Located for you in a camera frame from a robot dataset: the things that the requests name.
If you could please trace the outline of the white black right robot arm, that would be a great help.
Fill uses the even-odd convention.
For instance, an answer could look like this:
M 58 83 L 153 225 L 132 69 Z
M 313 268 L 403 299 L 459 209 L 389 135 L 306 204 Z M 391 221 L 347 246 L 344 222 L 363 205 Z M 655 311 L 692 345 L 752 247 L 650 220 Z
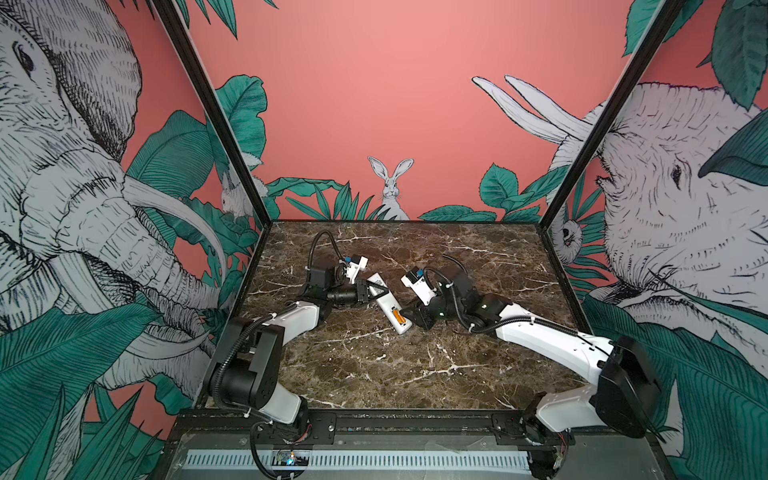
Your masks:
M 605 426 L 630 438 L 652 430 L 661 386 L 638 341 L 583 333 L 498 294 L 481 294 L 462 267 L 415 267 L 401 281 L 416 295 L 401 313 L 413 324 L 429 330 L 439 320 L 455 320 L 470 335 L 525 347 L 584 380 L 580 388 L 541 393 L 531 401 L 520 418 L 529 442 L 543 444 L 582 427 Z

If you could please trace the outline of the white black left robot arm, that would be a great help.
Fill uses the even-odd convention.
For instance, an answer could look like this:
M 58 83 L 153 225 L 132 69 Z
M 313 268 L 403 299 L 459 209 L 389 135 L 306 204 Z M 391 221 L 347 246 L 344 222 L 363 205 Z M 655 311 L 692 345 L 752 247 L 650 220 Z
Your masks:
M 312 266 L 298 298 L 282 310 L 231 320 L 205 377 L 215 405 L 299 432 L 308 428 L 307 401 L 278 381 L 283 347 L 320 326 L 333 308 L 373 300 L 369 282 L 360 277 L 367 263 L 366 257 L 354 255 L 328 267 Z

